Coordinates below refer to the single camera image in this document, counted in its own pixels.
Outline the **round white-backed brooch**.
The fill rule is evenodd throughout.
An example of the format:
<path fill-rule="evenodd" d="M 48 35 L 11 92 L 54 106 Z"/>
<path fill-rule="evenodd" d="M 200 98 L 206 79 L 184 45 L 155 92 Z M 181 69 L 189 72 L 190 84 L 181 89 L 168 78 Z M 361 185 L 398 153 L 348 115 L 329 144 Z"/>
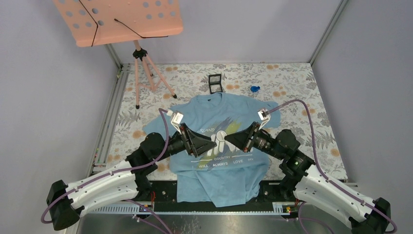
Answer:
<path fill-rule="evenodd" d="M 218 131 L 216 133 L 216 140 L 219 142 L 225 142 L 226 132 L 225 131 Z"/>

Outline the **light blue printed t-shirt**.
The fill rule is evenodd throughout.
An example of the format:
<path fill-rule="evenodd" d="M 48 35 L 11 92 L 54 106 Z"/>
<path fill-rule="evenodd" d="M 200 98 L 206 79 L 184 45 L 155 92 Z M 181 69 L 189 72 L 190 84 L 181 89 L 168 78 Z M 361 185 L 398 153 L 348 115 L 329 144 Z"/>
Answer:
<path fill-rule="evenodd" d="M 274 101 L 227 93 L 199 95 L 170 109 L 183 114 L 183 123 L 208 136 L 216 147 L 199 157 L 180 152 L 169 158 L 169 168 L 177 175 L 178 202 L 210 201 L 216 207 L 245 204 L 259 193 L 259 183 L 270 166 L 267 154 L 243 152 L 225 140 L 260 121 L 260 109 L 271 110 Z"/>

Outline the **black square brooch box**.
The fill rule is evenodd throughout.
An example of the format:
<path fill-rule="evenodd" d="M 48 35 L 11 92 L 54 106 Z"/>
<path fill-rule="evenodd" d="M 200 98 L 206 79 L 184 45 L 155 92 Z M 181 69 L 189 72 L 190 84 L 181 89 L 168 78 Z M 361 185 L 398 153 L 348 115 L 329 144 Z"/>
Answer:
<path fill-rule="evenodd" d="M 208 75 L 208 87 L 210 94 L 222 93 L 222 74 Z"/>

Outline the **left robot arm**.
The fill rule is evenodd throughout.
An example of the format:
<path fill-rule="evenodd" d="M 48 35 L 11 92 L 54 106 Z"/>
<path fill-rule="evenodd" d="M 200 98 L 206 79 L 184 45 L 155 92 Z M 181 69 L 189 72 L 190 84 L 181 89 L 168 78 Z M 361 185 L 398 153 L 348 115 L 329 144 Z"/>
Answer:
<path fill-rule="evenodd" d="M 54 182 L 46 203 L 54 230 L 76 224 L 81 217 L 100 207 L 126 199 L 146 200 L 152 189 L 147 175 L 157 169 L 155 159 L 178 153 L 198 157 L 217 144 L 211 137 L 192 131 L 184 123 L 172 136 L 150 133 L 125 160 L 86 179 Z"/>

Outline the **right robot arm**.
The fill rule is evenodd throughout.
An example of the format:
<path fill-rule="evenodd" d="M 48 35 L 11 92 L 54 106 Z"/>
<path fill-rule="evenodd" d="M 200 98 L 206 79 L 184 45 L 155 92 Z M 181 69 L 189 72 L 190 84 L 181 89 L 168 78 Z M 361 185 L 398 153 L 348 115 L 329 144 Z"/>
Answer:
<path fill-rule="evenodd" d="M 284 178 L 276 194 L 287 201 L 294 198 L 313 205 L 345 224 L 354 234 L 383 234 L 390 224 L 391 206 L 355 191 L 317 167 L 299 150 L 300 143 L 288 129 L 276 137 L 253 122 L 247 129 L 225 136 L 225 140 L 247 153 L 259 150 L 281 160 Z"/>

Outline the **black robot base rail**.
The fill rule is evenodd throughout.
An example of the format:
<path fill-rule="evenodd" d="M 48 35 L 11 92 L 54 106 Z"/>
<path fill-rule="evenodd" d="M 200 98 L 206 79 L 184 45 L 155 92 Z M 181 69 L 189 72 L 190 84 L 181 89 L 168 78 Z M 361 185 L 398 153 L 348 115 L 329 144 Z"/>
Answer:
<path fill-rule="evenodd" d="M 136 202 L 211 202 L 215 207 L 259 202 L 301 202 L 291 183 L 264 180 L 259 173 L 218 173 L 211 178 L 179 176 L 175 181 L 146 180 Z"/>

